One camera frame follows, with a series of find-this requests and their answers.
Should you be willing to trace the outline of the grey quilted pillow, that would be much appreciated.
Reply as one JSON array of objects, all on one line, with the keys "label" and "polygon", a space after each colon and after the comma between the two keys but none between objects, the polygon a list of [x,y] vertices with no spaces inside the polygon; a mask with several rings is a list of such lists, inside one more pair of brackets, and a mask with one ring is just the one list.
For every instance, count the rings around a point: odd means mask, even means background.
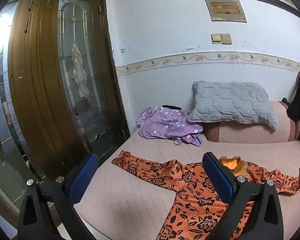
[{"label": "grey quilted pillow", "polygon": [[268,93],[253,82],[196,81],[194,109],[188,122],[265,124],[272,130],[279,127],[278,118],[268,99]]}]

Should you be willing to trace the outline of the small framed wall picture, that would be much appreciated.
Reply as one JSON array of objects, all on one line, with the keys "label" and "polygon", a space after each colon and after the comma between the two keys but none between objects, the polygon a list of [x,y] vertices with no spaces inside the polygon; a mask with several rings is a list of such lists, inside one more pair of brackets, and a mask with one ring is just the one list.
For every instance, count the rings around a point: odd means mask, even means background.
[{"label": "small framed wall picture", "polygon": [[239,0],[205,0],[205,2],[212,21],[247,22]]}]

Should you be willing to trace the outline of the pink quilted mattress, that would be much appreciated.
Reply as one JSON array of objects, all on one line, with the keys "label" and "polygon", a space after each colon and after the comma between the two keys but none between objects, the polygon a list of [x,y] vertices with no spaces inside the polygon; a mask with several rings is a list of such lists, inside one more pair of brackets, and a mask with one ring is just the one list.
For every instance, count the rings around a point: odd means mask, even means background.
[{"label": "pink quilted mattress", "polygon": [[[300,141],[273,144],[232,144],[203,140],[202,146],[175,145],[170,140],[145,139],[134,133],[122,146],[136,157],[160,163],[200,162],[205,152],[216,157],[235,156],[270,171],[298,176]],[[106,160],[95,172],[77,213],[109,239],[156,239],[170,211],[175,193],[136,178]]]}]

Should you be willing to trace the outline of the wooden glass panel door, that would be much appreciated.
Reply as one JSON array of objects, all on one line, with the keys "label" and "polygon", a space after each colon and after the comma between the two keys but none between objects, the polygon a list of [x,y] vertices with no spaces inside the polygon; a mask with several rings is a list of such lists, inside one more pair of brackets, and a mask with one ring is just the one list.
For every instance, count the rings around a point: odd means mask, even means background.
[{"label": "wooden glass panel door", "polygon": [[106,0],[0,0],[0,215],[125,141]]}]

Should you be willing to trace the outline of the beige wall switch plate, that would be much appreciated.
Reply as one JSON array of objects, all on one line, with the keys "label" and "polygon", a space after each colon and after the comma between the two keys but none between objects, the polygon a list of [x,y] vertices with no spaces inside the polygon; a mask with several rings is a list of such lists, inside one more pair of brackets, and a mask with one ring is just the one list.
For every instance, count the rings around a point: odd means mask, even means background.
[{"label": "beige wall switch plate", "polygon": [[211,34],[211,42],[221,43],[222,42],[221,34]]}]

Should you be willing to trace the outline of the purple floral garment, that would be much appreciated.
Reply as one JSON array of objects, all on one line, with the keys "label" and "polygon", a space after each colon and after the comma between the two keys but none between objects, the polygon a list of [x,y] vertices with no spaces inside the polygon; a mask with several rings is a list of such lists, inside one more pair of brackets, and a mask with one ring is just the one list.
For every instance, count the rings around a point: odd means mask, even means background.
[{"label": "purple floral garment", "polygon": [[182,109],[148,107],[136,119],[138,134],[146,139],[171,139],[176,145],[184,142],[199,147],[202,145],[200,133],[204,129],[188,122],[187,116]]}]

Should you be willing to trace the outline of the orange black floral garment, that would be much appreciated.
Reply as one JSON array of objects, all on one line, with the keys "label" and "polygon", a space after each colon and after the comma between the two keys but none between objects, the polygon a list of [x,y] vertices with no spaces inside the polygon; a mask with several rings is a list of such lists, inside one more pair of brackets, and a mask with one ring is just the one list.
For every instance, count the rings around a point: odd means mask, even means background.
[{"label": "orange black floral garment", "polygon": [[[268,171],[239,157],[221,157],[220,162],[247,181],[262,184],[272,180],[278,193],[300,192],[300,175]],[[200,163],[181,164],[176,159],[157,163],[121,151],[112,164],[148,183],[176,192],[158,239],[206,239],[228,208]]]}]

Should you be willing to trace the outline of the pink bolster cushion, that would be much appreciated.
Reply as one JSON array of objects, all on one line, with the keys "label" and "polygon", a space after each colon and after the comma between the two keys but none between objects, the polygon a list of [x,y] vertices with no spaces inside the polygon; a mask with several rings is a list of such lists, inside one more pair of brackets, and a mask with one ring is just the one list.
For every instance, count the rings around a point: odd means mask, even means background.
[{"label": "pink bolster cushion", "polygon": [[287,116],[287,106],[276,101],[272,101],[271,105],[279,120],[277,130],[270,129],[266,124],[216,122],[204,125],[206,139],[211,142],[235,144],[271,144],[294,141],[296,139],[296,123]]}]

